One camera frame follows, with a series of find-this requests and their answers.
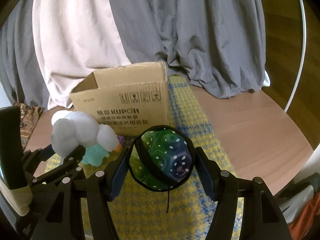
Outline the teal star plush pillow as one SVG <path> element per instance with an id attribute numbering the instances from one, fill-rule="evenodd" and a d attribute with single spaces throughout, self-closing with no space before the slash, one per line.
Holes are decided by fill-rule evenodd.
<path id="1" fill-rule="evenodd" d="M 110 152 L 105 150 L 101 145 L 95 144 L 86 148 L 85 155 L 82 159 L 84 165 L 99 167 L 104 158 L 108 157 Z"/>

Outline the white plush bunny toy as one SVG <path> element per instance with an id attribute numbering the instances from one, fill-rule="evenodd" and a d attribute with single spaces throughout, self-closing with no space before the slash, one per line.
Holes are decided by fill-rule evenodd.
<path id="1" fill-rule="evenodd" d="M 114 130 L 108 125 L 99 124 L 88 113 L 57 111 L 53 114 L 51 123 L 52 147 L 71 148 L 81 145 L 87 148 L 99 144 L 105 150 L 112 152 L 119 144 Z"/>

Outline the green dotted fabric ball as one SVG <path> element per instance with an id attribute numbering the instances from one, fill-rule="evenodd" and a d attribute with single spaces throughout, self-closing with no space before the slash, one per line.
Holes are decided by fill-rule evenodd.
<path id="1" fill-rule="evenodd" d="M 132 178 L 152 192 L 166 192 L 180 187 L 195 166 L 195 147 L 179 130 L 153 126 L 134 139 L 129 148 Z"/>

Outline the clothes pile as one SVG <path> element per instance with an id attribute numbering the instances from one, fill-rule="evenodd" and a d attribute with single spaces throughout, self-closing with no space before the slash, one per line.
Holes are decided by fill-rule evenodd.
<path id="1" fill-rule="evenodd" d="M 276 201 L 292 239 L 319 239 L 319 147 Z"/>

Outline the brown patterned cushion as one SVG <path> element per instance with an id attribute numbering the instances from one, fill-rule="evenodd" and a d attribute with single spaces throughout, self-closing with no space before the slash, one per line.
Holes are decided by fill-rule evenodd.
<path id="1" fill-rule="evenodd" d="M 15 103 L 20 108 L 20 135 L 23 150 L 25 149 L 44 109 L 39 106 L 28 106 L 23 103 Z"/>

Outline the cardboard box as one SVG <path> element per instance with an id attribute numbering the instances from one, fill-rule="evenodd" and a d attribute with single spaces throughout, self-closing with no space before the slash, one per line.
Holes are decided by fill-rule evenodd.
<path id="1" fill-rule="evenodd" d="M 162 61 L 96 70 L 69 96 L 75 111 L 90 114 L 119 135 L 169 124 L 168 75 Z"/>

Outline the grey and white bedsheet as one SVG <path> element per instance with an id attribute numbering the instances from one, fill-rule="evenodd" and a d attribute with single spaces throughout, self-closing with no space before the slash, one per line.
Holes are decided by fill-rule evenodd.
<path id="1" fill-rule="evenodd" d="M 269 86 L 261 0 L 1 0 L 10 103 L 69 108 L 91 72 L 152 61 L 216 98 Z"/>

